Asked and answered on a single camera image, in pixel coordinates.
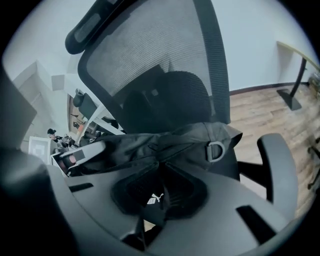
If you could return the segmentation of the black mesh office chair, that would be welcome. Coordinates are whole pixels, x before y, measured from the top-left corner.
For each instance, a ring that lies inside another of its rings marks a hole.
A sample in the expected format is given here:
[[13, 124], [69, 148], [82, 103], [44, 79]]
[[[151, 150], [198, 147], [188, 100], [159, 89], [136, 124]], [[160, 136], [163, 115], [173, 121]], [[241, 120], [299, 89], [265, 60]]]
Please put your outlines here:
[[228, 68], [211, 0], [95, 0], [68, 33], [77, 73], [129, 135], [227, 137]]

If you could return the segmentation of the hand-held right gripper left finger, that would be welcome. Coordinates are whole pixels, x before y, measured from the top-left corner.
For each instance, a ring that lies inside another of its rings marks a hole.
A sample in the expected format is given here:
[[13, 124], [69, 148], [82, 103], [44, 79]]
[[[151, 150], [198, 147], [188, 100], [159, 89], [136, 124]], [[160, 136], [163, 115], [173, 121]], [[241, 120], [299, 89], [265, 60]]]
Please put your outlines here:
[[76, 177], [66, 177], [54, 165], [47, 169], [58, 206], [69, 224], [84, 224], [87, 220], [80, 218], [84, 214], [119, 240], [136, 231], [139, 217], [123, 214], [111, 198], [112, 186], [136, 173], [136, 167]]

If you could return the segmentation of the white desk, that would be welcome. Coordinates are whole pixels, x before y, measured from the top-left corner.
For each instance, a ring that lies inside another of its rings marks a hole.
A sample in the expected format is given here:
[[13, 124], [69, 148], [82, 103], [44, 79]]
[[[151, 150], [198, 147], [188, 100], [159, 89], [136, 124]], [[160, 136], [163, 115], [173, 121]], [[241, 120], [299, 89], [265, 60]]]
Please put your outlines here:
[[96, 125], [99, 125], [109, 131], [110, 133], [114, 135], [123, 135], [124, 132], [122, 131], [122, 127], [119, 125], [118, 128], [114, 127], [111, 125], [111, 123], [108, 123], [103, 120], [103, 117], [111, 118], [112, 121], [115, 119], [113, 116], [110, 114], [110, 112], [105, 108], [103, 104], [99, 105], [95, 112], [92, 114], [90, 119], [88, 120], [87, 123], [87, 128], [91, 123], [95, 123]]

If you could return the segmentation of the desk with black leg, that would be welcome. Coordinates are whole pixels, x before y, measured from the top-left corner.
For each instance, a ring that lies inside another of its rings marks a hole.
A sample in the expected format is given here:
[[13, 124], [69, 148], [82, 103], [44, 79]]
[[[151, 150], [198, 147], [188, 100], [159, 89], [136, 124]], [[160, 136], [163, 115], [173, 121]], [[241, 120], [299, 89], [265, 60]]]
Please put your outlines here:
[[295, 94], [301, 84], [301, 80], [303, 77], [303, 74], [305, 72], [306, 64], [309, 62], [317, 71], [320, 71], [320, 65], [318, 65], [313, 59], [311, 59], [310, 55], [307, 54], [305, 51], [301, 51], [300, 49], [297, 49], [296, 47], [282, 42], [277, 41], [277, 46], [280, 46], [284, 49], [287, 49], [293, 53], [298, 54], [301, 57], [301, 64], [299, 68], [299, 72], [296, 78], [296, 81], [293, 85], [293, 88], [291, 91], [288, 89], [278, 89], [276, 92], [278, 95], [283, 99], [283, 101], [286, 103], [286, 105], [289, 107], [291, 111], [296, 111], [302, 108], [299, 101], [295, 98]]

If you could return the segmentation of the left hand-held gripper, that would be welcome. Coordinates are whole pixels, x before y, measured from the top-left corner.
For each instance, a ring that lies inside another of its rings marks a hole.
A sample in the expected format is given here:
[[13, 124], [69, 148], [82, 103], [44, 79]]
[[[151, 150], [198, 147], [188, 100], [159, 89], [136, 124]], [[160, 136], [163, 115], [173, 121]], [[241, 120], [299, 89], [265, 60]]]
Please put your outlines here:
[[[60, 156], [68, 151], [74, 150], [75, 147], [57, 146], [50, 138], [30, 136], [28, 143], [28, 153], [40, 158], [45, 164], [53, 165], [60, 169], [62, 175], [67, 177], [66, 170], [60, 167]], [[74, 151], [75, 163], [81, 165], [90, 159], [96, 157], [106, 149], [103, 141], [94, 142]]]

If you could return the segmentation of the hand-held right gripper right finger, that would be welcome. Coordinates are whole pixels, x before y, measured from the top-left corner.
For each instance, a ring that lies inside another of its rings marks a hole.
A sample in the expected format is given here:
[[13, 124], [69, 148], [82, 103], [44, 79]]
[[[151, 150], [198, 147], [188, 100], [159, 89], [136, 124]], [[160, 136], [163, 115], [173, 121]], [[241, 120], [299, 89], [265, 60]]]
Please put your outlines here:
[[297, 181], [280, 178], [261, 198], [239, 181], [195, 168], [159, 168], [165, 221], [147, 256], [258, 254], [295, 217]]

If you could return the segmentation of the black fabric bag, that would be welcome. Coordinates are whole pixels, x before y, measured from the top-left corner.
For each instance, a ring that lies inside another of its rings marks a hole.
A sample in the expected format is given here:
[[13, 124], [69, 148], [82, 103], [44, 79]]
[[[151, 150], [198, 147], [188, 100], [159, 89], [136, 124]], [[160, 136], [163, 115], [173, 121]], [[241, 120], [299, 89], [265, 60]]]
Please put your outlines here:
[[102, 141], [105, 150], [80, 164], [83, 175], [93, 175], [138, 168], [138, 173], [121, 179], [111, 190], [120, 210], [139, 215], [153, 223], [150, 230], [141, 229], [124, 242], [144, 251], [165, 224], [165, 188], [160, 166], [197, 169], [234, 180], [240, 178], [234, 147], [242, 133], [221, 122], [199, 122], [171, 132], [101, 136], [94, 141], [84, 139], [82, 147]]

